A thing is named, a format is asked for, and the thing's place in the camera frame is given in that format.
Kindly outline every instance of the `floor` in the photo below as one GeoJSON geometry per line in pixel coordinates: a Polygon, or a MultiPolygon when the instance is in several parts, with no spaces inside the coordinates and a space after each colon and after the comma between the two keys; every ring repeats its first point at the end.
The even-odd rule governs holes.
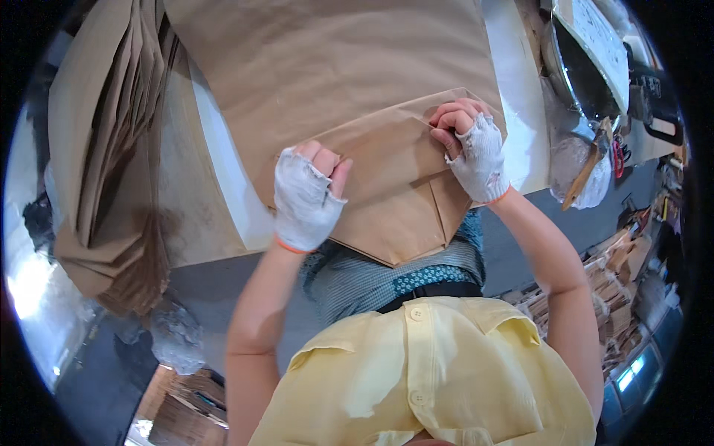
{"type": "MultiPolygon", "coordinates": [[[[635,206],[648,206],[657,189],[654,173],[657,160],[634,168],[617,188],[614,181],[608,194],[596,208],[560,211],[560,204],[545,189],[527,195],[565,233],[579,253],[615,233],[622,202],[632,194],[635,206]]],[[[506,227],[495,214],[483,210],[484,257],[486,259],[486,296],[497,296],[521,289],[533,282],[526,259],[506,227]]],[[[255,268],[260,255],[220,260],[186,266],[171,272],[168,293],[181,302],[203,326],[206,363],[223,373],[226,331],[238,294],[255,268]]],[[[291,356],[311,339],[320,325],[312,304],[296,290],[288,307],[285,333],[278,347],[278,366],[287,368],[291,356]]]]}

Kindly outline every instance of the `blue patterned fabric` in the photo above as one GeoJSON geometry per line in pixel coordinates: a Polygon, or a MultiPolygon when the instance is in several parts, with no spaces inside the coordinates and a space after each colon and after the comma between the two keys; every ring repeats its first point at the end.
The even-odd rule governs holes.
{"type": "Polygon", "coordinates": [[[447,282],[483,287],[483,234],[478,209],[472,209],[449,246],[440,253],[389,268],[349,248],[326,241],[305,259],[300,272],[305,296],[317,307],[323,325],[377,310],[415,288],[447,282]]]}

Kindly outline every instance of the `red scissors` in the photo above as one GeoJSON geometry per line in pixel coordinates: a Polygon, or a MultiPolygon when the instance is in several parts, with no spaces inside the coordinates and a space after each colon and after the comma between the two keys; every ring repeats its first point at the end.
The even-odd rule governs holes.
{"type": "Polygon", "coordinates": [[[622,138],[616,136],[613,139],[613,168],[615,169],[615,178],[621,178],[625,170],[626,160],[623,149],[626,150],[626,148],[627,146],[623,147],[622,138]]]}

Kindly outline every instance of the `yellow shirt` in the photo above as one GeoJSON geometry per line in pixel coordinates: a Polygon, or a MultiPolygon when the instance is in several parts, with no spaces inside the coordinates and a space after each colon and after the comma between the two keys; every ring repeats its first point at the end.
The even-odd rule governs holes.
{"type": "Polygon", "coordinates": [[[354,315],[293,356],[250,445],[592,445],[588,401],[502,300],[419,298],[354,315]]]}

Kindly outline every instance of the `black belt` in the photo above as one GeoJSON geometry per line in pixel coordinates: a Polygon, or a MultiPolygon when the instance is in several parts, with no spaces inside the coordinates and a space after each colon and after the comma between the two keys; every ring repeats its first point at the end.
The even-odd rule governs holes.
{"type": "Polygon", "coordinates": [[[401,308],[402,303],[416,298],[428,296],[453,296],[454,298],[482,298],[481,287],[471,282],[446,282],[429,283],[414,288],[409,293],[399,296],[387,305],[377,310],[384,314],[401,308]]]}

